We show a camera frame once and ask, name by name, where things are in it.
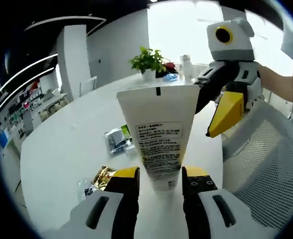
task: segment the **white table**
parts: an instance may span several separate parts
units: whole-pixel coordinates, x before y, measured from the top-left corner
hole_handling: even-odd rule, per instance
[[[152,86],[183,85],[183,81]],[[181,178],[175,191],[155,195],[139,159],[107,153],[104,133],[125,124],[116,93],[144,83],[131,76],[71,102],[41,124],[24,142],[21,181],[26,206],[36,230],[57,229],[79,201],[77,182],[93,178],[103,164],[115,169],[140,165],[139,214],[136,238],[187,238]],[[203,167],[218,188],[222,185],[221,138],[205,136],[215,105],[195,116],[183,165]]]

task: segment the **white bottle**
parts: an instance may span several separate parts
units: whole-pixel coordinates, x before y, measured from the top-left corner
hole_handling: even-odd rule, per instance
[[[192,82],[192,78],[194,78],[195,76],[190,55],[182,56],[182,68],[185,77],[185,82]]]

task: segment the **ceiling light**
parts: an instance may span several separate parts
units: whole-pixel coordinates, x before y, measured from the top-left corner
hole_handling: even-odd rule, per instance
[[[29,66],[23,68],[21,71],[19,71],[19,72],[17,72],[16,74],[14,74],[14,76],[12,76],[8,81],[5,82],[5,84],[0,88],[0,92],[6,87],[6,85],[9,84],[10,81],[12,81],[14,78],[16,78],[18,75],[20,75],[20,74],[21,74],[22,72],[24,72],[25,70],[27,70],[27,69],[29,69],[30,67],[32,67],[32,66],[38,64],[39,62],[45,61],[45,60],[50,59],[50,58],[52,58],[52,57],[55,57],[55,56],[57,56],[57,55],[58,55],[58,53],[53,54],[53,55],[51,55],[51,56],[47,56],[47,57],[45,57],[45,58],[43,58],[43,59],[41,59],[41,60],[39,60],[39,61],[36,61],[36,62],[32,63],[32,64],[29,65]]]
[[[51,71],[51,70],[53,70],[53,69],[55,69],[54,67],[52,67],[52,68],[50,68],[50,69],[48,69],[48,70],[45,70],[45,71],[43,71],[43,72],[41,72],[40,74],[38,74],[38,75],[36,75],[36,76],[34,76],[34,77],[32,77],[31,79],[29,79],[28,81],[26,81],[25,83],[23,83],[21,86],[19,86],[16,90],[14,90],[2,103],[1,103],[1,105],[0,105],[0,109],[2,108],[2,106],[9,100],[9,98],[11,97],[11,96],[13,96],[17,91],[19,91],[22,87],[24,87],[26,84],[28,84],[30,81],[32,81],[32,80],[34,80],[34,79],[36,79],[37,77],[39,77],[39,76],[41,76],[41,75],[43,75],[43,74],[45,74],[45,73],[47,73],[48,71]]]

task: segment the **white pot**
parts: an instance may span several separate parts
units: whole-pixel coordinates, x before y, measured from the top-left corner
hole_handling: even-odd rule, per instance
[[[156,71],[152,71],[151,69],[146,69],[143,76],[144,81],[155,81]]]

